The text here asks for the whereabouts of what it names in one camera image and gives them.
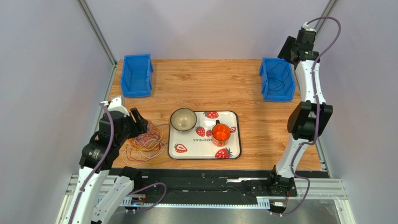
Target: orange mug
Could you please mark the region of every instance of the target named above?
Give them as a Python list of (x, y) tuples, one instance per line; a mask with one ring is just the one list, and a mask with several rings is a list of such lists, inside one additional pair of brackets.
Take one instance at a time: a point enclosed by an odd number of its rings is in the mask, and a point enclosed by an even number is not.
[(229, 137), (231, 137), (231, 131), (225, 124), (220, 124), (219, 120), (216, 120), (216, 125), (212, 129), (212, 142), (215, 146), (223, 147), (228, 143)]

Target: tray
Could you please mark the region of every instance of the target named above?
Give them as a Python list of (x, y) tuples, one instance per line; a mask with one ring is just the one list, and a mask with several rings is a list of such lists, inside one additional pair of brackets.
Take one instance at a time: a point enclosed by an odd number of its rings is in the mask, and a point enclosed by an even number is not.
[[(215, 157), (217, 152), (230, 152), (229, 158), (224, 160), (236, 159), (241, 153), (241, 138), (238, 123), (238, 115), (233, 111), (217, 111), (211, 113), (212, 118), (206, 115), (209, 112), (195, 111), (198, 118), (195, 128), (186, 132), (180, 132), (170, 125), (169, 135), (169, 156), (173, 159), (218, 159)], [(231, 128), (231, 137), (227, 145), (217, 147), (212, 143), (211, 130), (215, 126), (216, 120), (226, 124)]]

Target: tangled cord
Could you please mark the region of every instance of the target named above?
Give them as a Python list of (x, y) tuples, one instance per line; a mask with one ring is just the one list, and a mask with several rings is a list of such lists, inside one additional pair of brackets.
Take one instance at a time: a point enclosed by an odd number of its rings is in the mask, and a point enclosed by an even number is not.
[(122, 160), (128, 165), (140, 165), (150, 161), (163, 152), (167, 142), (162, 141), (163, 127), (154, 121), (148, 122), (148, 131), (134, 139), (129, 139), (130, 144), (121, 154)]

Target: white wall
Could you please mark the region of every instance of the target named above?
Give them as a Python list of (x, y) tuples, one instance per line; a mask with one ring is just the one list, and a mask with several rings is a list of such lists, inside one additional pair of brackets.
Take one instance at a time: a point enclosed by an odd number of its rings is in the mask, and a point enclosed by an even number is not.
[(87, 0), (116, 59), (261, 58), (328, 0)]
[[(320, 80), (334, 113), (322, 135), (331, 170), (343, 179), (356, 223), (397, 223), (398, 2), (341, 0), (342, 33), (321, 59)], [(337, 26), (329, 21), (315, 47)]]
[(0, 3), (0, 223), (54, 223), (111, 65), (75, 0)]

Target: empty blue bin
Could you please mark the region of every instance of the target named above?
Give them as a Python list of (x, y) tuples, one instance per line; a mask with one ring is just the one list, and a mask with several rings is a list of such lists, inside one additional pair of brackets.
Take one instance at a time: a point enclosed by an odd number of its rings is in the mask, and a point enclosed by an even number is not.
[(152, 90), (153, 66), (150, 55), (124, 56), (120, 86), (125, 97), (147, 97)]
[(280, 58), (264, 57), (260, 76), (263, 100), (290, 102), (293, 99), (296, 84), (290, 63)]

